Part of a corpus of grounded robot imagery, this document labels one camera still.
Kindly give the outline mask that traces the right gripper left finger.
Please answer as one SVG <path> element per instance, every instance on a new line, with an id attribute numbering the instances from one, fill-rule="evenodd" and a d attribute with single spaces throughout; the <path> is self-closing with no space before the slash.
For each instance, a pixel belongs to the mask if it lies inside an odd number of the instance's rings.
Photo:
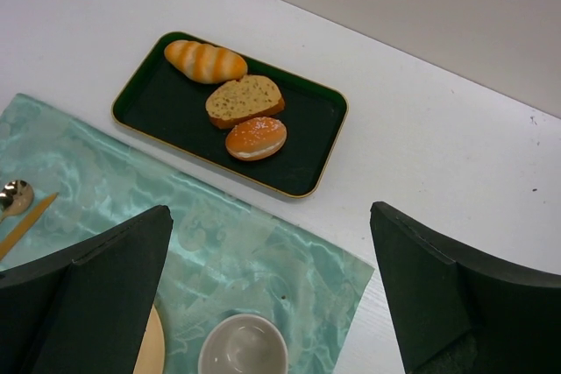
<path id="1" fill-rule="evenodd" d="M 131 373 L 173 219 L 159 205 L 1 272 L 3 373 Z"/>

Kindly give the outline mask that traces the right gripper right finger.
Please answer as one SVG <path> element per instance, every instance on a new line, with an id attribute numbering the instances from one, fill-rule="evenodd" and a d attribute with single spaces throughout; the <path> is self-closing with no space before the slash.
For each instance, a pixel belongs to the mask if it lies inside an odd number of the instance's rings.
<path id="1" fill-rule="evenodd" d="M 558 373 L 560 277 L 494 257 L 382 201 L 370 226 L 407 373 Z"/>

